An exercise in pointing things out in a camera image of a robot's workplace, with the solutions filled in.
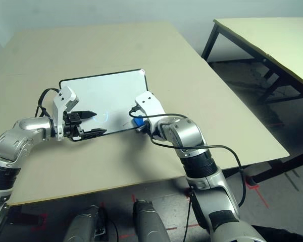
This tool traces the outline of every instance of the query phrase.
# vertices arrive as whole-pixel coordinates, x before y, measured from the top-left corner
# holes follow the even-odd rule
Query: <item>blue cap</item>
[[[135,117],[133,119],[138,127],[143,126],[145,123],[143,122],[143,119],[141,118],[141,115],[139,117]]]

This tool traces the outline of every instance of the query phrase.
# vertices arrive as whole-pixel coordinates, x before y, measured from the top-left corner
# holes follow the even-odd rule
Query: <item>table top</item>
[[[209,144],[237,152],[243,165],[288,156],[252,112],[168,23],[30,30],[0,53],[0,134],[34,116],[45,88],[61,79],[143,68],[167,112],[182,113]],[[52,106],[54,93],[44,106]],[[236,167],[212,150],[223,169]],[[134,130],[96,139],[45,142],[33,148],[15,182],[11,205],[84,194],[185,175],[176,153]]]
[[[215,19],[214,22],[303,83],[303,18]]]

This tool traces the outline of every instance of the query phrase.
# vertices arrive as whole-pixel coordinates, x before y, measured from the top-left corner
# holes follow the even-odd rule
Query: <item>tablet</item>
[[[85,132],[106,129],[104,135],[137,127],[128,113],[136,105],[135,98],[148,90],[143,69],[61,80],[60,88],[64,86],[69,86],[79,98],[71,112],[88,110],[97,114],[84,119],[80,127]]]

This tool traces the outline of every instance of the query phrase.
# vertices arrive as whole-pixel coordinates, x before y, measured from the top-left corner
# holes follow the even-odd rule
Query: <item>black cable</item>
[[[188,118],[187,116],[184,116],[184,115],[178,114],[178,113],[163,113],[163,114],[147,115],[147,116],[134,116],[134,115],[131,114],[132,112],[136,112],[139,109],[140,109],[140,107],[138,105],[136,105],[135,107],[131,108],[131,110],[129,111],[129,116],[131,116],[133,118],[150,118],[150,117],[161,117],[161,116],[178,116],[178,117]],[[241,166],[239,157],[237,156],[236,152],[234,152],[231,148],[229,148],[227,146],[224,146],[224,145],[205,145],[205,146],[194,146],[194,147],[163,145],[163,144],[155,142],[153,140],[152,136],[150,136],[150,140],[155,145],[166,147],[166,148],[171,148],[171,149],[191,150],[191,149],[223,148],[223,149],[226,149],[226,150],[230,151],[233,154],[233,156],[235,157],[236,161],[237,161],[237,164],[238,164],[238,167],[239,167],[239,173],[241,175],[242,197],[241,197],[241,200],[240,200],[240,203],[238,204],[238,206],[241,207],[243,205],[244,200],[246,198],[246,183],[245,183],[244,172],[243,172],[243,168]]]
[[[243,168],[241,166],[240,160],[238,155],[236,154],[236,152],[234,152],[231,148],[224,146],[224,145],[202,145],[202,146],[192,146],[192,147],[183,147],[183,146],[172,146],[172,145],[163,145],[160,143],[157,143],[154,141],[154,139],[152,138],[152,136],[150,136],[150,141],[158,146],[162,146],[162,147],[166,147],[166,148],[171,148],[171,149],[179,149],[179,150],[194,150],[194,149],[212,149],[212,148],[223,148],[226,149],[228,151],[230,151],[238,164],[239,167],[239,173],[241,175],[241,181],[242,181],[242,198],[240,200],[240,203],[238,204],[239,207],[242,206],[242,204],[244,203],[244,200],[246,198],[246,183],[245,183],[245,177],[244,177],[244,172],[243,172]]]
[[[113,226],[115,227],[116,230],[116,234],[117,234],[117,242],[119,242],[119,234],[118,234],[118,229],[116,227],[116,224],[114,223],[114,221],[112,221],[111,219],[109,219],[109,221],[113,224]]]
[[[192,203],[192,200],[191,200],[191,198],[190,198],[190,202],[188,203],[188,211],[187,211],[186,227],[185,227],[185,233],[184,233],[184,239],[183,239],[183,242],[185,242],[186,235],[187,235],[188,219],[190,218],[191,203]]]
[[[155,115],[148,115],[148,116],[134,116],[131,113],[132,113],[132,111],[129,112],[129,116],[131,116],[133,118],[148,118],[148,117],[162,117],[162,116],[178,116],[178,117],[188,118],[187,116],[184,116],[184,115],[178,114],[178,113],[163,113],[163,114],[155,114]]]
[[[44,116],[51,117],[50,114],[46,111],[46,108],[44,108],[42,106],[42,102],[43,102],[47,92],[49,92],[50,90],[56,91],[57,93],[59,92],[59,89],[57,89],[57,88],[47,88],[42,92],[41,96],[39,97],[38,103],[37,103],[35,117],[37,117],[39,109],[41,109],[41,114],[39,115],[39,117],[44,117]]]

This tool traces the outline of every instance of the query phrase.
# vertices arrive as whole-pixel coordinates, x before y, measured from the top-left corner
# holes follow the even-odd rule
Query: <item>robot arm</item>
[[[176,154],[184,165],[186,179],[192,188],[195,216],[199,225],[210,233],[211,241],[264,242],[252,226],[240,220],[236,199],[206,148],[206,141],[196,123],[184,116],[166,115],[150,92],[138,96],[136,104],[133,110],[140,109],[146,113],[144,123],[150,137],[169,141],[176,147]]]
[[[76,94],[69,87],[64,87],[54,98],[53,118],[33,117],[17,121],[11,130],[0,136],[0,231],[7,218],[10,198],[16,177],[31,149],[44,141],[63,140],[80,136],[93,138],[106,130],[96,129],[85,132],[80,128],[82,119],[96,115],[90,111],[70,111],[78,102]]]

